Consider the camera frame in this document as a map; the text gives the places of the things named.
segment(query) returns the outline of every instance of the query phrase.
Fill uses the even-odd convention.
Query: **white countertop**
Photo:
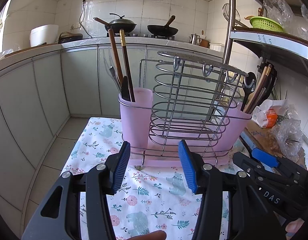
[[[116,37],[115,41],[117,44],[120,44],[121,42],[119,37]],[[213,55],[219,58],[223,57],[222,52],[212,50],[212,49],[207,49],[204,47],[200,47],[200,46],[182,42],[182,41],[170,41],[170,40],[161,40],[161,39],[153,39],[153,38],[145,38],[145,37],[126,37],[126,43],[127,43],[127,46],[129,44],[164,46],[164,47],[186,49],[186,50],[190,50],[190,51],[194,51],[198,53],[209,54],[209,55]],[[0,60],[0,70],[10,65],[13,65],[17,62],[20,62],[22,60],[29,59],[34,56],[38,56],[38,55],[48,53],[48,52],[58,51],[61,49],[82,47],[82,46],[105,45],[105,44],[110,44],[109,38],[86,39],[86,40],[81,40],[81,41],[72,41],[72,42],[68,42],[64,44],[54,44],[50,46],[30,49],[30,50],[23,51],[23,52],[17,53],[15,55],[12,55],[12,56],[9,56],[7,58]]]

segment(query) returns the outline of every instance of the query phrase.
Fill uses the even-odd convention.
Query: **blue rubber pad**
[[[253,158],[256,158],[260,162],[266,164],[271,168],[277,168],[279,166],[279,162],[276,160],[274,156],[271,154],[261,151],[260,149],[256,148],[252,151]]]
[[[120,189],[121,183],[123,182],[125,171],[126,171],[127,164],[129,161],[129,156],[130,156],[130,144],[127,143],[118,161],[116,170],[114,172],[112,189],[114,190],[115,193],[117,192],[117,190]]]
[[[183,141],[180,141],[178,144],[178,155],[182,163],[187,186],[193,193],[196,193],[198,189],[196,175],[189,157],[189,152]]]

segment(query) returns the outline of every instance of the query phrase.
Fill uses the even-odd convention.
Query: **tile floor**
[[[59,177],[87,122],[88,119],[85,118],[70,118],[54,141],[31,190],[25,215],[25,227],[47,191]]]

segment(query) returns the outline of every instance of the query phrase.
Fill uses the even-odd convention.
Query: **tablecloth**
[[[62,172],[74,175],[88,172],[104,163],[110,154],[119,152],[122,145],[121,120],[92,117],[76,142]],[[235,174],[240,170],[233,164],[234,152],[248,155],[237,140],[229,152],[230,162],[218,166],[220,171]],[[167,239],[190,240],[195,229],[201,195],[194,195],[187,187],[180,167],[128,166],[121,188],[116,195],[107,196],[112,225],[117,240],[165,230]],[[228,194],[223,192],[220,240],[226,239],[228,225]],[[88,238],[85,193],[80,204],[82,239]]]

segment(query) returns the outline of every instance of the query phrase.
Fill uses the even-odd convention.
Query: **green plastic colander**
[[[282,26],[279,23],[266,17],[254,16],[250,19],[250,24],[253,26],[253,28],[281,33],[284,32]]]

